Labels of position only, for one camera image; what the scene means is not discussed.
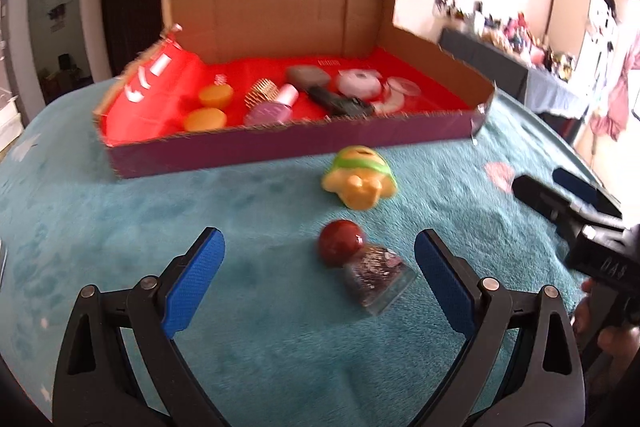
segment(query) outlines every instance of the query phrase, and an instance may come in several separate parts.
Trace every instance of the teal tablecloth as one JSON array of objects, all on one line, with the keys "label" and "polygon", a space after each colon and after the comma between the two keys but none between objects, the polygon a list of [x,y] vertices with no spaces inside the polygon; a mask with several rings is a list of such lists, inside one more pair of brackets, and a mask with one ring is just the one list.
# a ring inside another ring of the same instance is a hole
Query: teal tablecloth
[{"label": "teal tablecloth", "polygon": [[[223,231],[226,257],[177,344],[234,427],[404,426],[462,345],[420,276],[392,308],[370,317],[339,273],[319,263],[321,227],[339,217],[410,260],[417,232],[434,228],[482,276],[508,287],[580,296],[558,259],[561,241],[541,217],[500,190],[485,166],[550,180],[557,165],[590,174],[518,103],[499,94],[471,140],[381,150],[400,187],[392,200],[352,212],[319,179],[330,156],[117,180],[91,123],[109,82],[46,108],[0,163],[0,353],[47,414],[56,359],[79,289],[131,287],[184,253],[206,226]],[[151,404],[131,335],[127,345]],[[495,391],[498,359],[484,401]]]}]

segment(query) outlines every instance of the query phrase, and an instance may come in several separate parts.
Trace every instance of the pink spot on blanket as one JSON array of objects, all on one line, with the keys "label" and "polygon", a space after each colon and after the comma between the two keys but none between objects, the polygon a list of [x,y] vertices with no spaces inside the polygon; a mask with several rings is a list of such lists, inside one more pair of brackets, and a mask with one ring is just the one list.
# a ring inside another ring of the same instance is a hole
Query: pink spot on blanket
[{"label": "pink spot on blanket", "polygon": [[502,162],[491,162],[484,166],[484,171],[496,187],[511,194],[511,184],[516,175],[513,167]]}]

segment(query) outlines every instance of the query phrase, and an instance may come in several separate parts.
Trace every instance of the red ornament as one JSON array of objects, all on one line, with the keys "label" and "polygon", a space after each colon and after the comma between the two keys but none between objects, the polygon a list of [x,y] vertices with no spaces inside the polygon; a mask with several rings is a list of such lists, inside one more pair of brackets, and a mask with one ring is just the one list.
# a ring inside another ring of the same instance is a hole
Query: red ornament
[{"label": "red ornament", "polygon": [[320,232],[318,251],[327,266],[342,266],[364,245],[364,239],[364,232],[353,221],[338,219]]}]

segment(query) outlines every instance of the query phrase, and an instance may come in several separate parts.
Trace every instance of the bottle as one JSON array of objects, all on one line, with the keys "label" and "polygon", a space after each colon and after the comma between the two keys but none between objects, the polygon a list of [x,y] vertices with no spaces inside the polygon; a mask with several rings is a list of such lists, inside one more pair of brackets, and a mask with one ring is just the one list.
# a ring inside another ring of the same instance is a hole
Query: bottle
[{"label": "bottle", "polygon": [[244,117],[244,124],[269,125],[285,123],[290,120],[294,103],[298,99],[298,90],[291,84],[285,84],[278,91],[275,100],[260,102]]}]

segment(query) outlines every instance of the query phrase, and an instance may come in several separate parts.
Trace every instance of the curtain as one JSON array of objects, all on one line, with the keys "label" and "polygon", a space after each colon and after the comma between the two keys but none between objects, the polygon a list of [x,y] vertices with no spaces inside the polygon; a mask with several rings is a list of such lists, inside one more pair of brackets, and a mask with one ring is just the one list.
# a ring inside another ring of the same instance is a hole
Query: curtain
[{"label": "curtain", "polygon": [[595,136],[608,134],[618,141],[620,133],[629,121],[629,71],[640,70],[640,32],[625,57],[618,83],[609,93],[609,111],[606,116],[591,118],[591,130]]}]

